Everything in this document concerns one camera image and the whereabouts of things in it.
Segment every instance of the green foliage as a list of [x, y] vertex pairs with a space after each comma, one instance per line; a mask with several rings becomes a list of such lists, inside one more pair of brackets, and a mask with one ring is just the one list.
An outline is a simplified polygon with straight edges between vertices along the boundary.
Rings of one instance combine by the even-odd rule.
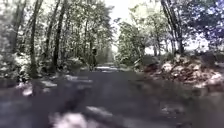
[[144, 54], [143, 36], [139, 29], [126, 22], [120, 23], [118, 60], [126, 65], [134, 62]]

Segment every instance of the tree trunk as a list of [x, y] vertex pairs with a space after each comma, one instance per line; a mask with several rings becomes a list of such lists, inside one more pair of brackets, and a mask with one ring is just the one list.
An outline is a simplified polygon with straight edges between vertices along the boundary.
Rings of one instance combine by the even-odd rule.
[[10, 44], [12, 45], [12, 53], [16, 52], [17, 49], [17, 36], [19, 32], [19, 27], [21, 25], [24, 9], [26, 7], [27, 0], [24, 3], [21, 3], [21, 0], [18, 2], [15, 18], [13, 20], [13, 32], [10, 34]]
[[69, 31], [70, 31], [70, 24], [71, 24], [69, 9], [67, 10], [66, 16], [67, 17], [66, 17], [66, 21], [65, 21], [65, 32], [63, 34], [63, 43], [62, 43], [62, 48], [61, 48], [62, 49], [62, 51], [61, 51], [62, 63], [65, 60], [66, 46], [67, 46], [67, 42], [68, 42]]
[[53, 24], [55, 22], [55, 18], [56, 18], [56, 15], [57, 15], [57, 10], [58, 10], [58, 6], [60, 4], [60, 1], [61, 0], [58, 0], [58, 2], [56, 3], [55, 9], [54, 9], [54, 12], [53, 12], [53, 15], [51, 17], [51, 21], [50, 21], [50, 24], [49, 24], [49, 27], [48, 27], [48, 30], [47, 30], [47, 38], [46, 38], [46, 41], [45, 41], [46, 48], [45, 48], [45, 52], [44, 52], [44, 59], [47, 59], [48, 55], [49, 55], [49, 43], [50, 43], [52, 28], [53, 28]]
[[31, 39], [30, 39], [30, 59], [31, 59], [31, 77], [35, 78], [37, 77], [37, 65], [36, 65], [36, 59], [35, 59], [35, 50], [34, 50], [34, 37], [35, 37], [35, 31], [36, 31], [36, 20], [37, 15], [39, 12], [39, 8], [42, 4], [43, 0], [36, 0], [34, 13], [33, 13], [33, 24], [32, 24], [32, 33], [31, 33]]
[[86, 43], [87, 43], [87, 31], [88, 31], [88, 22], [89, 18], [87, 17], [86, 19], [86, 24], [85, 24], [85, 37], [84, 37], [84, 42], [83, 42], [83, 56], [86, 54]]
[[169, 43], [167, 42], [167, 40], [165, 40], [165, 44], [166, 44], [166, 49], [165, 50], [166, 50], [166, 53], [168, 53], [169, 52], [169, 48], [168, 48], [169, 47]]
[[55, 47], [54, 47], [54, 53], [53, 53], [53, 58], [52, 58], [52, 65], [51, 65], [52, 71], [56, 70], [56, 68], [58, 66], [59, 42], [60, 42], [60, 37], [61, 37], [63, 16], [65, 14], [66, 7], [67, 7], [67, 0], [64, 0], [62, 8], [61, 8], [61, 13], [59, 16], [59, 21], [58, 21], [57, 34], [56, 34], [56, 39], [55, 39]]
[[171, 31], [174, 33], [174, 39], [178, 43], [178, 50], [181, 55], [184, 54], [184, 46], [182, 42], [181, 19], [179, 13], [176, 14], [170, 0], [161, 0], [163, 12], [167, 18]]
[[158, 56], [156, 44], [153, 45], [154, 56]]

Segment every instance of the forest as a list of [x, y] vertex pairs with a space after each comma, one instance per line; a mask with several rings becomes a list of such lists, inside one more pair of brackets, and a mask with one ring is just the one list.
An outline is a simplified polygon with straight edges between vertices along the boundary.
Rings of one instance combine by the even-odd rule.
[[107, 61], [112, 43], [112, 7], [101, 1], [1, 1], [1, 67], [11, 78], [39, 77]]
[[224, 0], [115, 9], [0, 0], [0, 127], [223, 128]]

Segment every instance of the tree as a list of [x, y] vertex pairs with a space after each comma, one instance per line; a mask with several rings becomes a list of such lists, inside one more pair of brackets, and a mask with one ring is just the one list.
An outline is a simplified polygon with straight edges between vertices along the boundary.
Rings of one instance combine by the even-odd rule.
[[53, 12], [52, 17], [51, 17], [51, 20], [50, 20], [49, 27], [48, 27], [48, 30], [47, 30], [47, 37], [46, 37], [46, 41], [45, 41], [46, 42], [46, 48], [45, 48], [45, 53], [44, 53], [44, 59], [47, 59], [48, 54], [49, 54], [50, 37], [51, 37], [52, 28], [53, 28], [53, 24], [54, 24], [55, 19], [56, 19], [57, 10], [58, 10], [60, 1], [61, 0], [58, 0], [57, 3], [56, 3], [56, 6], [54, 8], [54, 12]]
[[59, 16], [58, 20], [58, 28], [57, 28], [57, 35], [55, 39], [55, 47], [54, 47], [54, 53], [53, 53], [53, 58], [52, 58], [52, 69], [55, 70], [58, 65], [58, 52], [59, 52], [59, 43], [60, 43], [60, 36], [61, 36], [61, 29], [62, 29], [62, 21], [63, 21], [63, 16], [65, 14], [65, 10], [67, 5], [67, 0], [64, 0], [62, 8], [61, 8], [61, 13]]
[[17, 36], [19, 32], [19, 27], [23, 19], [23, 14], [24, 14], [24, 9], [26, 7], [26, 4], [27, 4], [27, 0], [25, 0], [23, 3], [21, 0], [19, 0], [17, 3], [17, 9], [14, 14], [14, 20], [12, 21], [13, 31], [10, 35], [11, 36], [10, 44], [12, 45], [12, 53], [15, 53], [17, 49]]
[[35, 58], [35, 50], [34, 50], [34, 37], [36, 31], [36, 21], [39, 9], [42, 5], [43, 0], [36, 0], [35, 8], [33, 12], [33, 20], [32, 20], [32, 30], [31, 30], [31, 39], [30, 39], [30, 69], [31, 69], [31, 76], [33, 78], [37, 77], [37, 66], [36, 66], [36, 58]]
[[180, 9], [178, 8], [180, 5], [175, 2], [171, 2], [170, 0], [161, 0], [161, 5], [169, 23], [172, 37], [174, 37], [174, 40], [178, 43], [178, 50], [180, 54], [183, 54], [184, 45], [182, 35], [182, 21], [180, 17]]

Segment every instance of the road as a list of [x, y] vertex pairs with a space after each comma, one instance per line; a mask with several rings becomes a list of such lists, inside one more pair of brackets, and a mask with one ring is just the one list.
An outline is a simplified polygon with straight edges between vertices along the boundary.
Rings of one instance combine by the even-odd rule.
[[55, 79], [53, 82], [58, 85], [56, 91], [40, 96], [23, 98], [18, 96], [19, 94], [16, 95], [15, 92], [2, 96], [0, 99], [0, 128], [49, 127], [46, 125], [49, 114], [57, 112], [59, 106], [67, 103], [66, 99], [75, 96], [76, 89], [72, 88], [82, 86], [91, 86], [91, 90], [85, 98], [84, 96], [79, 98], [82, 99], [81, 101], [74, 101], [80, 102], [74, 110], [76, 112], [94, 108], [102, 113], [107, 113], [109, 118], [114, 119], [112, 122], [109, 121], [111, 124], [114, 123], [114, 127], [176, 127], [177, 122], [164, 118], [159, 112], [159, 106], [150, 102], [143, 93], [136, 90], [133, 81], [139, 76], [134, 72], [101, 67], [98, 71], [80, 71], [74, 73], [73, 76], [67, 76], [67, 78], [69, 78], [69, 82], [60, 77]]

